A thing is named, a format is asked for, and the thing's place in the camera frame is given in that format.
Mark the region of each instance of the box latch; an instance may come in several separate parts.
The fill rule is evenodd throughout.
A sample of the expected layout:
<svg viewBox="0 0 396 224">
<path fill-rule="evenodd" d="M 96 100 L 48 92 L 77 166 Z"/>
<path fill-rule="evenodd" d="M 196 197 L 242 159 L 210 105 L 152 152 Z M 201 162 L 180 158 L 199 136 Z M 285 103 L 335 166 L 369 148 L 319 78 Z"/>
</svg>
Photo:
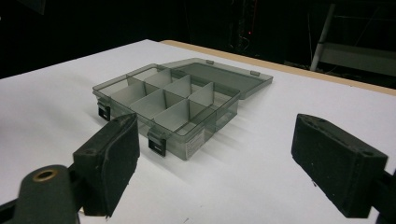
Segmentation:
<svg viewBox="0 0 396 224">
<path fill-rule="evenodd" d="M 110 121 L 110 111 L 111 108 L 108 105 L 103 105 L 102 103 L 98 103 L 98 107 L 99 107 L 99 116 L 104 118 L 107 121 Z"/>
<path fill-rule="evenodd" d="M 148 147 L 162 157 L 166 156 L 166 139 L 157 130 L 148 130 Z"/>
</svg>

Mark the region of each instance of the table edge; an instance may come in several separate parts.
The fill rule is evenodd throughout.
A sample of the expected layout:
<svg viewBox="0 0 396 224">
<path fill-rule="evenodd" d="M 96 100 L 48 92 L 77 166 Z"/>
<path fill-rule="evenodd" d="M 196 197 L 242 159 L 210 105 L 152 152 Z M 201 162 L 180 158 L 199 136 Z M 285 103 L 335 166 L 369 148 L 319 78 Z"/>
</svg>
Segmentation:
<svg viewBox="0 0 396 224">
<path fill-rule="evenodd" d="M 193 50 L 193 51 L 197 51 L 197 52 L 201 52 L 201 53 L 205 53 L 205 54 L 210 54 L 210 55 L 225 58 L 225 59 L 230 59 L 230 60 L 237 61 L 240 63 L 248 63 L 248 64 L 260 66 L 263 68 L 274 69 L 274 70 L 277 70 L 280 72 L 290 73 L 293 75 L 298 75 L 298 76 L 303 76 L 303 77 L 312 77 L 312 78 L 326 80 L 326 81 L 330 81 L 330 82 L 334 82 L 334 83 L 338 83 L 338 84 L 348 85 L 350 87 L 361 88 L 361 89 L 365 89 L 368 91 L 377 91 L 377 92 L 385 93 L 388 95 L 396 96 L 396 90 L 376 86 L 373 84 L 363 83 L 363 82 L 349 80 L 349 79 L 340 78 L 340 77 L 333 77 L 333 76 L 329 76 L 329 75 L 325 75 L 325 74 L 307 71 L 307 70 L 300 69 L 300 68 L 286 66 L 283 64 L 269 63 L 269 62 L 262 61 L 259 59 L 253 59 L 253 58 L 249 58 L 246 56 L 232 54 L 229 52 L 224 52 L 224 51 L 220 51 L 220 50 L 216 50 L 216 49 L 208 49 L 208 48 L 204 48 L 204 47 L 200 47 L 200 46 L 195 46 L 195 45 L 191 45 L 191 44 L 178 42 L 175 40 L 164 40 L 164 41 L 161 41 L 161 43 L 170 45 L 173 47 L 178 47 L 181 49 L 189 49 L 189 50 Z"/>
</svg>

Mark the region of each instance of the white tabletop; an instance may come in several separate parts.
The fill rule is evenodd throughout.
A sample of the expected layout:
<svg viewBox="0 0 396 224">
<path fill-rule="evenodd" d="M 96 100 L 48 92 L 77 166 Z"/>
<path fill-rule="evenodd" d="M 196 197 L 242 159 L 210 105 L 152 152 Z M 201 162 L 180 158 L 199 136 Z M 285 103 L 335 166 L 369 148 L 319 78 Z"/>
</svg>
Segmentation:
<svg viewBox="0 0 396 224">
<path fill-rule="evenodd" d="M 86 223 L 375 223 L 347 219 L 292 159 L 298 113 L 321 117 L 385 154 L 396 169 L 396 96 L 239 63 L 152 41 L 0 80 L 0 203 L 18 197 L 21 180 L 72 153 L 106 121 L 92 87 L 150 63 L 188 58 L 254 70 L 273 83 L 189 161 L 162 158 L 140 136 L 141 157 L 113 217 Z"/>
</svg>

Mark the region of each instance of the box lid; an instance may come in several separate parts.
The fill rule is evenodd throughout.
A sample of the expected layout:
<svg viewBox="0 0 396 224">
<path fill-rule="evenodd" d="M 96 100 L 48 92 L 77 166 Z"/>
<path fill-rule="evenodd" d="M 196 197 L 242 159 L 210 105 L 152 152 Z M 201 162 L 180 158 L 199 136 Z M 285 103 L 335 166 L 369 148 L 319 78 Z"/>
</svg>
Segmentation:
<svg viewBox="0 0 396 224">
<path fill-rule="evenodd" d="M 240 90 L 241 100 L 247 99 L 251 94 L 272 83 L 273 80 L 273 77 L 259 72 L 248 71 L 230 65 L 198 58 L 162 65 Z"/>
</svg>

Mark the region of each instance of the plastic organizer box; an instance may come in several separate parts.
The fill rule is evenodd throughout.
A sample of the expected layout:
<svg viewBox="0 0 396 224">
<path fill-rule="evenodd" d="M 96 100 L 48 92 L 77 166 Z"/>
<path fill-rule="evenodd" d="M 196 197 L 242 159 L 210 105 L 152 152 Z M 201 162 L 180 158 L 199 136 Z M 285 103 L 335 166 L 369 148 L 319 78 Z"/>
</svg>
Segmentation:
<svg viewBox="0 0 396 224">
<path fill-rule="evenodd" d="M 136 113 L 148 146 L 187 160 L 272 77 L 202 59 L 150 64 L 93 87 L 99 115 Z"/>
</svg>

